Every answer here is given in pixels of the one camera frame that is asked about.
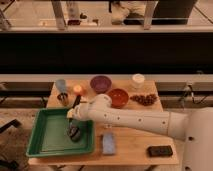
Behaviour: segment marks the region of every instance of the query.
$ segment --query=dark background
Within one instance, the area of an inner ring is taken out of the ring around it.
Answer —
[[[1,33],[0,74],[213,73],[213,33]]]

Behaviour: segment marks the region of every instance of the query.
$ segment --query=blue sponge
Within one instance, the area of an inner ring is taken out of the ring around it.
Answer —
[[[113,133],[107,132],[103,134],[103,154],[104,155],[114,155],[116,152],[115,149],[115,140]]]

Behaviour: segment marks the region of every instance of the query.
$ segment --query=candle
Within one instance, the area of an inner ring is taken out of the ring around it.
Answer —
[[[75,85],[73,87],[73,92],[76,95],[81,95],[82,96],[85,93],[85,90],[84,90],[84,88],[81,85]]]

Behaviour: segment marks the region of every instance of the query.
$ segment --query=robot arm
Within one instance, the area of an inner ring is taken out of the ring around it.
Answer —
[[[109,96],[101,94],[89,103],[80,104],[69,111],[78,120],[93,120],[126,126],[184,140],[188,115],[154,110],[113,109]]]
[[[110,106],[110,97],[101,94],[91,102],[80,104],[70,110],[68,117],[116,124],[185,139],[182,171],[213,170],[213,108],[200,109],[188,118],[188,115],[181,113],[122,110],[112,109]]]

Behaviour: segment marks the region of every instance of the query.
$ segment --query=green tray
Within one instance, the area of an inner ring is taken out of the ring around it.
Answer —
[[[69,109],[41,109],[35,119],[26,155],[28,157],[63,156],[90,153],[94,150],[92,121],[73,120],[81,131],[77,142],[67,135]]]

